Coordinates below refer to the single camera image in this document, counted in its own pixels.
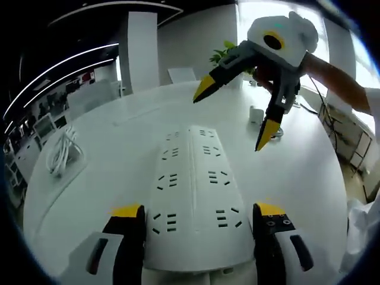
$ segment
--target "round table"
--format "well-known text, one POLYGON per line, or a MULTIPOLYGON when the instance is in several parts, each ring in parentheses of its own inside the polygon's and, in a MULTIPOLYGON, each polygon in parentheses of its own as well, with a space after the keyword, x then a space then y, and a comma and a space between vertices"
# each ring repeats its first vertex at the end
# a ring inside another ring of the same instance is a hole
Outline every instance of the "round table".
POLYGON ((253 203, 278 205, 339 266, 346 247, 346 192, 318 117, 293 107, 283 118, 281 140, 255 152, 259 129, 249 122, 249 107, 265 110, 270 94, 248 85, 240 90, 223 87, 193 104, 198 84, 132 94, 73 121, 87 166, 44 216, 57 189, 41 177, 47 171, 48 149, 62 130, 49 139, 34 167, 24 206, 26 241, 49 274, 63 272, 69 253, 91 232, 103 230, 113 207, 148 204, 160 143, 190 125, 217 131, 251 222, 253 203))

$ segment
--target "chair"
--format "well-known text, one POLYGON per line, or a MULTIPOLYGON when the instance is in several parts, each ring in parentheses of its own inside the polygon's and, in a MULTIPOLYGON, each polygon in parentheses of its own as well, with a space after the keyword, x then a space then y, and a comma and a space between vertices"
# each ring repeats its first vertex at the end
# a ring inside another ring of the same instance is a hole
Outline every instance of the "chair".
POLYGON ((40 145, 43 146, 49 137, 57 130, 57 127, 52 119, 52 115, 47 113, 33 125, 33 129, 40 141, 40 145))
POLYGON ((174 84, 197 80, 195 79, 192 68, 169 68, 167 71, 169 72, 170 79, 174 84))
POLYGON ((117 98, 108 80, 82 86, 67 96, 70 120, 117 98))

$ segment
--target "power strip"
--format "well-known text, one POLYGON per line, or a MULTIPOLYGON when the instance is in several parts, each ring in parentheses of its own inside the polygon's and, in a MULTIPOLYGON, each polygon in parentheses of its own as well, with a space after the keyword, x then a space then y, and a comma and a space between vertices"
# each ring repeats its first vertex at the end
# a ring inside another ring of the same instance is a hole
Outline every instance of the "power strip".
POLYGON ((145 268, 201 272, 254 258, 246 210, 214 129, 167 135, 147 214, 145 268))

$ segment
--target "ceiling light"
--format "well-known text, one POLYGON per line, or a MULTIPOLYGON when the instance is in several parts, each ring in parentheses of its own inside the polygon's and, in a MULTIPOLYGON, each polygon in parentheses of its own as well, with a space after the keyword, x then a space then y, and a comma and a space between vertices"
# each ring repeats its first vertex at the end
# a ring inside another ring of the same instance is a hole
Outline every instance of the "ceiling light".
POLYGON ((10 129, 11 125, 13 124, 13 121, 8 125, 7 129, 5 130, 4 134, 6 134, 8 132, 8 130, 10 129))
POLYGON ((5 111, 4 115, 3 115, 3 119, 5 118, 5 116, 7 115, 8 111, 10 110, 10 108, 13 106, 13 104, 16 102, 16 100, 21 96, 21 94, 24 93, 24 91, 29 87, 31 86, 34 82, 36 82, 36 80, 38 80, 39 78, 41 78, 43 75, 45 75, 46 73, 48 73, 50 70, 56 68, 58 65, 61 65, 62 63, 66 62, 66 61, 69 61, 70 59, 73 59, 73 58, 76 58, 77 56, 80 56, 80 55, 83 55, 85 53, 88 53, 88 52, 93 52, 94 50, 98 50, 98 49, 104 49, 104 48, 109 48, 110 46, 117 46, 118 43, 112 43, 111 45, 106 45, 106 46, 99 46, 99 47, 95 47, 94 49, 89 49, 85 52, 81 52, 81 53, 78 53, 77 55, 73 55, 73 56, 70 56, 69 58, 66 58, 65 60, 61 61, 61 62, 58 62, 56 65, 53 65, 52 67, 50 67, 48 70, 44 71, 43 73, 41 73, 40 75, 38 75, 35 79, 33 79, 28 85, 26 85, 24 87, 24 89, 21 90, 21 92, 16 96, 16 98, 11 102, 11 104, 8 106, 7 110, 5 111))
POLYGON ((24 108, 25 108, 26 106, 28 106, 28 105, 29 105, 29 104, 30 104, 35 98, 37 98, 37 97, 38 97, 41 93, 43 93, 45 90, 49 89, 49 88, 52 87, 53 85, 55 85, 55 84, 57 84, 58 82, 62 81, 63 79, 65 79, 65 78, 67 78, 67 77, 69 77, 69 76, 71 76, 71 75, 73 75, 73 74, 75 74, 75 73, 77 73, 77 72, 80 72, 80 71, 82 71, 82 70, 85 70, 85 69, 87 69, 87 68, 94 67, 95 65, 103 64, 103 63, 105 63, 105 62, 109 62, 109 61, 113 61, 113 59, 107 59, 106 61, 101 61, 101 62, 98 62, 98 63, 96 63, 96 64, 91 64, 91 65, 89 65, 89 66, 86 66, 86 67, 84 67, 84 68, 78 69, 77 71, 74 71, 74 72, 72 72, 72 73, 70 73, 70 74, 68 74, 68 75, 63 76, 61 79, 55 81, 54 83, 52 83, 52 84, 50 84, 49 86, 47 86, 46 88, 44 88, 42 91, 38 92, 37 95, 35 95, 35 96, 34 96, 34 97, 33 97, 28 103, 25 104, 24 108))

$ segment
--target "white cable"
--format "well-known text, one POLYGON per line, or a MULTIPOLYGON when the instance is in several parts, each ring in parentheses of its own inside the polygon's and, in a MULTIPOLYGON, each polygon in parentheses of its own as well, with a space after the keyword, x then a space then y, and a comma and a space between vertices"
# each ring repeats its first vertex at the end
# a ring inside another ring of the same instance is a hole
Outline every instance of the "white cable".
POLYGON ((68 127, 59 137, 57 143, 49 150, 46 157, 46 168, 57 177, 61 177, 65 170, 69 158, 70 147, 75 148, 80 155, 82 149, 74 142, 76 133, 72 126, 68 127))

